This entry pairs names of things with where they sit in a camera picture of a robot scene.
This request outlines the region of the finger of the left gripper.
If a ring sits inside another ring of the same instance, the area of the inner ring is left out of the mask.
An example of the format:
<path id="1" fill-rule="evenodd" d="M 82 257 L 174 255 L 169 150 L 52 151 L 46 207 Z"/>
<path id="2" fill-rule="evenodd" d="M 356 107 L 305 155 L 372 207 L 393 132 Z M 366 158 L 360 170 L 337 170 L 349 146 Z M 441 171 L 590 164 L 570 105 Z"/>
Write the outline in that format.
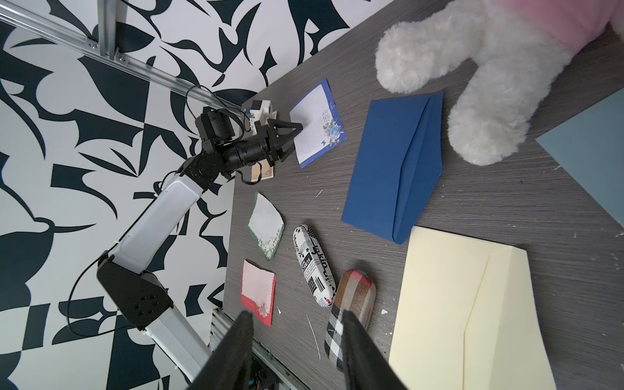
<path id="1" fill-rule="evenodd" d="M 301 123 L 270 119 L 270 156 L 290 156 L 295 151 L 294 138 L 302 130 Z"/>

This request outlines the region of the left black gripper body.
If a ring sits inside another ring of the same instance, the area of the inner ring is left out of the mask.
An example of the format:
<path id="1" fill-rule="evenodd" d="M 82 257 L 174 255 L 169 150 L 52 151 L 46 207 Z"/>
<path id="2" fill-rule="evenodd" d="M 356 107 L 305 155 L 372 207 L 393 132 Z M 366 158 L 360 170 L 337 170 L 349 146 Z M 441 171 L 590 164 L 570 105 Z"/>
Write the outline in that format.
<path id="1" fill-rule="evenodd" d="M 264 160 L 274 166 L 284 162 L 284 143 L 280 140 L 280 131 L 285 128 L 284 121 L 268 120 L 261 125 L 255 136 L 239 137 L 233 142 L 233 167 L 252 166 Z"/>

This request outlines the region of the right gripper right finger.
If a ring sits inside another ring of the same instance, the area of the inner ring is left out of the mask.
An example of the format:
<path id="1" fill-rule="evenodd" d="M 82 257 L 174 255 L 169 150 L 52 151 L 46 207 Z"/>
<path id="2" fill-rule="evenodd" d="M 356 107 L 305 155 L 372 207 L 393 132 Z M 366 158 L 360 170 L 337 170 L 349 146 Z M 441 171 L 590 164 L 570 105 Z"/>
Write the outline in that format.
<path id="1" fill-rule="evenodd" d="M 341 349 L 346 388 L 406 390 L 357 316 L 345 310 L 342 323 Z"/>

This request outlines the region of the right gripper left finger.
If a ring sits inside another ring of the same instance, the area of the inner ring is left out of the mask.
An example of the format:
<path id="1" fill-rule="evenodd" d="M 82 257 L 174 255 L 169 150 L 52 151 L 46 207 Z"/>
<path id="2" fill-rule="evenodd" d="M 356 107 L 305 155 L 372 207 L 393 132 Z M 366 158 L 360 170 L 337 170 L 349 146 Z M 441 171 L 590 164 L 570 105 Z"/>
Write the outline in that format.
<path id="1" fill-rule="evenodd" d="M 243 311 L 188 390 L 248 389 L 254 337 L 253 314 Z"/>

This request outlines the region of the small white letter paper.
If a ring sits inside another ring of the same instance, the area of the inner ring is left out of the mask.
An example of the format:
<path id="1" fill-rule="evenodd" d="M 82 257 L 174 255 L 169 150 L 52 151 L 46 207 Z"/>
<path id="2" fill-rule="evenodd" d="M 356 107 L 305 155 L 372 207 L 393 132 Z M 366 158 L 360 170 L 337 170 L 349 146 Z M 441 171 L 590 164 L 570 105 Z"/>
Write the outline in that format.
<path id="1" fill-rule="evenodd" d="M 328 80 L 323 78 L 289 112 L 292 122 L 303 130 L 294 138 L 300 168 L 341 144 L 346 132 Z"/>

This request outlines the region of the white letter paper green border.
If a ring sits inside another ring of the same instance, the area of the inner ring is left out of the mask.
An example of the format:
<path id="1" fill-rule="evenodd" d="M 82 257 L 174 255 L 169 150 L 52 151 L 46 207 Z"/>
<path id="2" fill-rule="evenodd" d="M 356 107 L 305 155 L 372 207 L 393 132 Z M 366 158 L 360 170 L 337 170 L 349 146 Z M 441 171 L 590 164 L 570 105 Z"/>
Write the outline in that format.
<path id="1" fill-rule="evenodd" d="M 267 261 L 276 255 L 284 227 L 284 220 L 276 207 L 264 195 L 255 193 L 247 228 Z"/>

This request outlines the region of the cream envelope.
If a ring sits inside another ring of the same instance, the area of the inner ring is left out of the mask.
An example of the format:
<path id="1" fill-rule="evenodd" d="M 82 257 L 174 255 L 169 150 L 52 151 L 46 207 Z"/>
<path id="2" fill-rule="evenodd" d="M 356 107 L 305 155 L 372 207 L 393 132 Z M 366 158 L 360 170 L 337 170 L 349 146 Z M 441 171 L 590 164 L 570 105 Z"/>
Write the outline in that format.
<path id="1" fill-rule="evenodd" d="M 409 389 L 553 389 L 526 251 L 416 227 L 389 363 Z"/>

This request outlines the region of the dark blue envelope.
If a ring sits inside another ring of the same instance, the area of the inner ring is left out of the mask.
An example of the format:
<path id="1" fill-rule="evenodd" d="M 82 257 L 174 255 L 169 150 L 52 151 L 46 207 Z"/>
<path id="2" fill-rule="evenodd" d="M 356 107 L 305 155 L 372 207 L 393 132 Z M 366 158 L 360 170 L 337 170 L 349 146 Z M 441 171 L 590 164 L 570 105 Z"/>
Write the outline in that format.
<path id="1" fill-rule="evenodd" d="M 342 221 L 398 245 L 409 237 L 443 170 L 444 94 L 374 100 Z"/>

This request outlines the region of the light blue envelope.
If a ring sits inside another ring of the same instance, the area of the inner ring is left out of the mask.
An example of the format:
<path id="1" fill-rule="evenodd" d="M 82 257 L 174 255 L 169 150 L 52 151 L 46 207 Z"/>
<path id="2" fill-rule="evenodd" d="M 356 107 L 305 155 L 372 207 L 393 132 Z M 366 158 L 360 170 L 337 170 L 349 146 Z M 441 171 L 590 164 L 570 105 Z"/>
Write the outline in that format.
<path id="1" fill-rule="evenodd" d="M 623 224 L 623 90 L 537 138 L 618 224 Z"/>

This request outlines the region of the beige lined letter paper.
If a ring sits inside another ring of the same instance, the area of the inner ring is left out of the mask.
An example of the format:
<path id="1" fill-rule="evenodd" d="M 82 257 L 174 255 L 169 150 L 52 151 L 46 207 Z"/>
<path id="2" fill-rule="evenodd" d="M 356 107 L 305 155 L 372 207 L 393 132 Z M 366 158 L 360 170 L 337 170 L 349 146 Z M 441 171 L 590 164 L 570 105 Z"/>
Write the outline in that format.
<path id="1" fill-rule="evenodd" d="M 251 167 L 251 180 L 256 182 L 258 180 L 269 180 L 274 178 L 274 167 L 267 161 L 258 162 Z"/>

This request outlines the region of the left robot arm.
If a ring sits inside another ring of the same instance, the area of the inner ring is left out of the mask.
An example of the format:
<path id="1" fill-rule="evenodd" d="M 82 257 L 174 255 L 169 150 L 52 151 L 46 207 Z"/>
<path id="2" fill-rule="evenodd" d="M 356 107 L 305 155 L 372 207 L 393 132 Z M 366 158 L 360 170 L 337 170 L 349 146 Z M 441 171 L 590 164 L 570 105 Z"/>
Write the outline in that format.
<path id="1" fill-rule="evenodd" d="M 227 108 L 204 108 L 195 120 L 201 151 L 187 159 L 119 242 L 102 254 L 97 279 L 121 314 L 146 333 L 189 380 L 196 380 L 211 356 L 209 347 L 175 307 L 158 278 L 147 270 L 175 226 L 218 176 L 242 167 L 283 162 L 294 150 L 301 123 L 267 120 L 245 136 L 242 119 Z"/>

